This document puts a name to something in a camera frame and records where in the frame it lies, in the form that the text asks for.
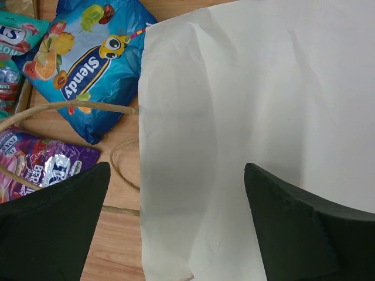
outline purple candy package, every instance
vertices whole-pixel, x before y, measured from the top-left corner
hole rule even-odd
[[[0,163],[9,171],[47,187],[94,166],[100,151],[31,135],[15,126],[0,133]],[[0,173],[0,203],[34,192]]]

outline candy wrapper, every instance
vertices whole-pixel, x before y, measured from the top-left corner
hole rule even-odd
[[[9,171],[47,187],[94,166],[100,151],[39,138],[13,126],[0,134],[0,163]],[[0,203],[34,192],[0,173]]]
[[[23,78],[11,56],[29,51],[43,37],[48,22],[0,11],[0,119],[9,116]]]
[[[128,105],[138,89],[148,23],[156,20],[137,0],[60,0],[40,46],[13,60],[50,102]],[[91,144],[121,116],[86,107],[59,112]]]

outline crumpled paper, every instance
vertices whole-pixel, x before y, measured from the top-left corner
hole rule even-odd
[[[139,82],[148,281],[266,280],[247,162],[375,212],[374,9],[245,0],[149,28]]]

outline cartoon character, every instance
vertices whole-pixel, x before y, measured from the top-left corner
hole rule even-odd
[[[119,35],[109,35],[105,39],[105,41],[101,44],[99,48],[99,56],[102,59],[116,59],[121,57],[122,53],[127,48],[130,41],[138,36],[141,33],[144,33],[146,28],[143,28],[139,31],[134,32],[131,36],[127,36],[125,34],[121,34],[121,30]]]

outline yellow cartoon face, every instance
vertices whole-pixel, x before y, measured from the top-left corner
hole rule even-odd
[[[126,36],[109,35],[99,48],[99,56],[102,59],[116,59],[120,57],[126,48]]]

